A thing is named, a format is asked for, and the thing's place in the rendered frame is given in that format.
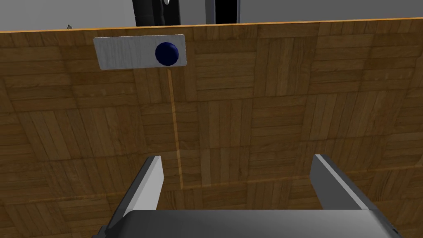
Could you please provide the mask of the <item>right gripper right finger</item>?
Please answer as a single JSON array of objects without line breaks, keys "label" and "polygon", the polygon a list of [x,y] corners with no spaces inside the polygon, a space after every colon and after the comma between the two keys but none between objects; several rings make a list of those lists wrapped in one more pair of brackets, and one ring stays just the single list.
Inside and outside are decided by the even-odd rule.
[{"label": "right gripper right finger", "polygon": [[313,155],[309,178],[324,209],[378,210],[328,155]]}]

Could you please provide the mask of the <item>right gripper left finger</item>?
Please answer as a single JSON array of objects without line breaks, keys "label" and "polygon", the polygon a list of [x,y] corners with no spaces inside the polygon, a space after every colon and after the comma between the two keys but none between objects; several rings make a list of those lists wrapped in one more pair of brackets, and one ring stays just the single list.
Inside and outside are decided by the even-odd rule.
[{"label": "right gripper left finger", "polygon": [[160,156],[147,157],[110,219],[107,229],[116,225],[130,211],[156,210],[164,182]]}]

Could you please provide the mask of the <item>dark blue round knob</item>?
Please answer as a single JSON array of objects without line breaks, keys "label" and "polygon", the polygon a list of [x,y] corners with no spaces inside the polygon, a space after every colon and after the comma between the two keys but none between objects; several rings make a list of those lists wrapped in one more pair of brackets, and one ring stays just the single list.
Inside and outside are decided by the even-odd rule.
[{"label": "dark blue round knob", "polygon": [[179,51],[171,42],[162,42],[155,49],[155,57],[160,64],[172,66],[178,61]]}]

